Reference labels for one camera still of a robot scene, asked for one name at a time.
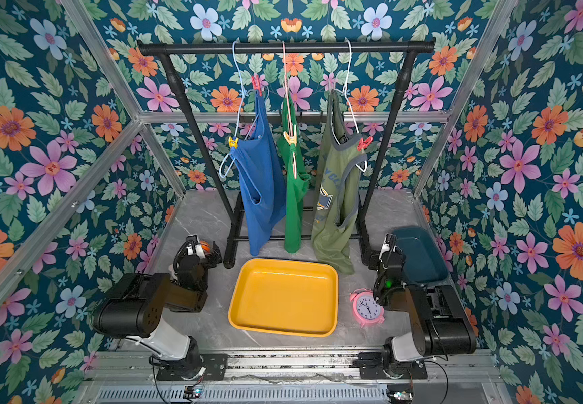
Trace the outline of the olive green tank top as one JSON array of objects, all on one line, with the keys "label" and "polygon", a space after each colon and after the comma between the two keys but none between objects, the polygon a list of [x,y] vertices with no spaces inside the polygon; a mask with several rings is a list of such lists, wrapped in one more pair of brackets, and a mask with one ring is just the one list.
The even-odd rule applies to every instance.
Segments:
[{"label": "olive green tank top", "polygon": [[340,92],[329,92],[318,157],[311,241],[319,262],[347,276],[355,272],[350,259],[350,238],[359,213],[360,177],[367,169],[367,154],[357,150],[362,135],[357,130],[351,134],[346,130],[341,100]]}]

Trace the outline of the red clothespin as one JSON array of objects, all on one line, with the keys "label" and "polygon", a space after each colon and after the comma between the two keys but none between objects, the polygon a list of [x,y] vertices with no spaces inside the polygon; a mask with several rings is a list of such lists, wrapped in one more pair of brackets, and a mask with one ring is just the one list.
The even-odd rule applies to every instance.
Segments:
[{"label": "red clothespin", "polygon": [[372,141],[373,141],[372,136],[368,136],[367,138],[361,138],[358,143],[357,150],[359,152],[364,151],[365,149],[368,148],[368,146],[370,146],[370,144],[372,144]]}]

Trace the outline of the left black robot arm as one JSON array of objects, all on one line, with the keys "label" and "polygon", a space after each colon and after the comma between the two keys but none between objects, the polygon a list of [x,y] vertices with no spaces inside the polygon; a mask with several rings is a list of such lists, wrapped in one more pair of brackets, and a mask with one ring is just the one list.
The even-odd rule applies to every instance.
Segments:
[{"label": "left black robot arm", "polygon": [[203,242],[196,235],[186,237],[167,272],[126,274],[105,293],[94,314],[94,330],[150,351],[148,363],[155,380],[201,382],[218,376],[226,358],[204,358],[197,341],[167,323],[163,313],[202,312],[209,271],[221,262],[215,242]]}]

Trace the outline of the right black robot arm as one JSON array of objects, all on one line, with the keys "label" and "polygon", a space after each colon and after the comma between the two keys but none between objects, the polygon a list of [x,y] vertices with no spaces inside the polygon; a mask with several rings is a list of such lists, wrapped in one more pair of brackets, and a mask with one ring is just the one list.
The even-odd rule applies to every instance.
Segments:
[{"label": "right black robot arm", "polygon": [[376,303],[409,316],[409,331],[383,345],[378,366],[384,375],[422,378],[419,367],[427,359],[475,353],[476,332],[450,284],[443,253],[426,230],[405,227],[385,235],[374,263]]}]

